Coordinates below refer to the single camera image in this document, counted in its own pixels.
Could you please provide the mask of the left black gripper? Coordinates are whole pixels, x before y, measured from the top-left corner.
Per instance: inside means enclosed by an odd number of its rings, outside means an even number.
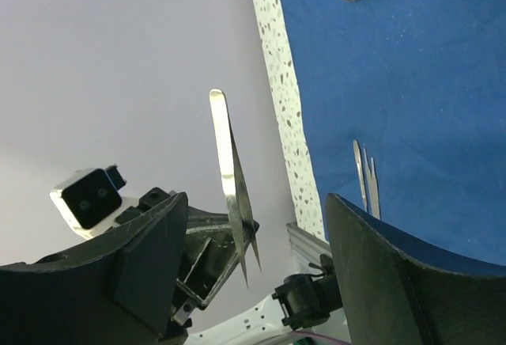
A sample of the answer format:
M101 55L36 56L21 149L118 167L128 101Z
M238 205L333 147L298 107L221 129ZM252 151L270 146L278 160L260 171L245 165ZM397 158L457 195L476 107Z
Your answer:
M204 310L252 246L258 224L247 203L235 221L191 207L183 193L159 188L124 198L114 227L144 218L146 226L120 252L114 303L122 320L117 337L186 337L191 314Z

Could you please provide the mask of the wide steel tweezers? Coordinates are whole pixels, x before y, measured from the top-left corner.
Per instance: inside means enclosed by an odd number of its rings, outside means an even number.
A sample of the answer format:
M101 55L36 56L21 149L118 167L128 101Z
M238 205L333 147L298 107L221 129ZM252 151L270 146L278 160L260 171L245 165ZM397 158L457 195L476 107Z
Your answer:
M256 240L258 227L253 219L251 201L236 147L225 93L220 89L211 89L209 102L228 221L244 279L248 280L245 260L247 247L252 247L257 264L261 264Z

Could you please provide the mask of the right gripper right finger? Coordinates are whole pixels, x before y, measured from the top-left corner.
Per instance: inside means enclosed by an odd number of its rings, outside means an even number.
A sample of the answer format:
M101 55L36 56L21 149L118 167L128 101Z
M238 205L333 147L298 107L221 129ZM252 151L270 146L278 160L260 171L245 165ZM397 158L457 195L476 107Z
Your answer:
M505 268L416 238L337 194L330 249L354 344L503 344Z

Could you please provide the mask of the blue surgical cloth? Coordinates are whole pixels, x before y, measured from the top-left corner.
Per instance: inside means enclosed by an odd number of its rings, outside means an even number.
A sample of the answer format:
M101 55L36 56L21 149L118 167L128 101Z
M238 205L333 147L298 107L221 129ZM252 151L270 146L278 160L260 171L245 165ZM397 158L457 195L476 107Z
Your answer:
M361 205L373 158L383 221L505 262L505 0L281 0L321 199Z

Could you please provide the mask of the steel scalpel handle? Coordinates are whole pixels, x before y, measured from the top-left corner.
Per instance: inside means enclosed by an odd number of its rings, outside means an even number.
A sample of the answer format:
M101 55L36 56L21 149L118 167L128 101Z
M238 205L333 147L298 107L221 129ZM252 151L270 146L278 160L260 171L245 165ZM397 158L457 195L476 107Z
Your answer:
M361 157L361 148L359 145L359 142L357 140L353 141L353 154L355 159L355 164L357 167L357 175L359 180L359 187L361 191L361 198L362 203L364 205L364 210L368 210L368 197L367 197L367 191L364 183L364 172L363 172L363 165L362 165L362 157Z

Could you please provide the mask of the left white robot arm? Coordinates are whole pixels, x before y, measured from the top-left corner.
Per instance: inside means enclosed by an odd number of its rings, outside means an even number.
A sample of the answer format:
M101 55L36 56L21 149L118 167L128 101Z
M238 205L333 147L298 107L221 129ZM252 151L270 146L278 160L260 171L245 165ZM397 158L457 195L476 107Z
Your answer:
M342 308L330 257L315 274L294 274L260 302L221 324L190 333L191 314L209 307L239 263L225 214L188 207L187 233L176 279L170 321L161 344L347 344L346 326L337 336L315 333Z

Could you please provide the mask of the steel forceps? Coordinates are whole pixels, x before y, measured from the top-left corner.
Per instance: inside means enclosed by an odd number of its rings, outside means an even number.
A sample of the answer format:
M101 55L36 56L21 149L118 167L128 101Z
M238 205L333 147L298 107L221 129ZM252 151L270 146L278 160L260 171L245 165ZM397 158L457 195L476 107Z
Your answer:
M373 157L369 157L367 150L363 149L363 155L365 159L365 173L367 180L367 189L369 203L371 206L371 215L377 219L381 219L380 216L380 198L379 198L379 185L376 177L375 160Z

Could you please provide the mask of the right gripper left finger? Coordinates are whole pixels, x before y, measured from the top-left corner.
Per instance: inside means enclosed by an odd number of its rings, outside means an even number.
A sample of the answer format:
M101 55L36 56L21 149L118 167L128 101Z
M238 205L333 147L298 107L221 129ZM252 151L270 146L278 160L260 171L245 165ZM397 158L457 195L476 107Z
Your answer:
M3 344L156 344L171 320L184 192L92 240L1 267Z

